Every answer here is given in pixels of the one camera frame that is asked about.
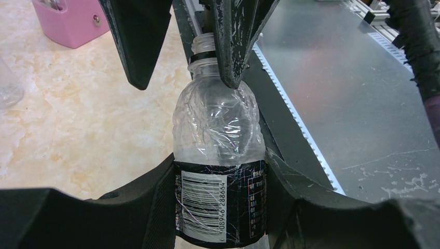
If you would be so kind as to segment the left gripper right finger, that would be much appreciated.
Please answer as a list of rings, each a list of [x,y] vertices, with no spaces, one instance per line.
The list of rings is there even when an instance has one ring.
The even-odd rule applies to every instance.
[[[439,248],[439,200],[368,203],[341,195],[266,150],[271,248]]]

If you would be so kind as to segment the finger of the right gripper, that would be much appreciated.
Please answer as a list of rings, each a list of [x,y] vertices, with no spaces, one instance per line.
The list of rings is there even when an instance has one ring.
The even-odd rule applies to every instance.
[[[237,89],[249,53],[279,1],[210,1],[220,77]]]
[[[128,82],[145,90],[166,36],[172,1],[99,0]]]

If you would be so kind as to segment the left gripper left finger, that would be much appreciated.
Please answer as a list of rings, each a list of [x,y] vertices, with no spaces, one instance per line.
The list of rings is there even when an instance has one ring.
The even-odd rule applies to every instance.
[[[1,248],[174,248],[173,160],[98,199],[1,190]]]

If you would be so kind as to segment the small clear bottle black cap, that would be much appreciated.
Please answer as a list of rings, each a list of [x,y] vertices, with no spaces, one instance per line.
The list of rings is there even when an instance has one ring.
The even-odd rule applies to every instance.
[[[176,234],[205,248],[268,248],[266,146],[244,82],[221,80],[214,35],[192,43],[192,81],[173,113]]]

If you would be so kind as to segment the clear plastic bottle blue label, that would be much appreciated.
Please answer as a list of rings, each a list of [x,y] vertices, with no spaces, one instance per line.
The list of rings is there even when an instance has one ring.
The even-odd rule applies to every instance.
[[[1,58],[1,109],[7,109],[22,100],[24,88],[6,62]]]

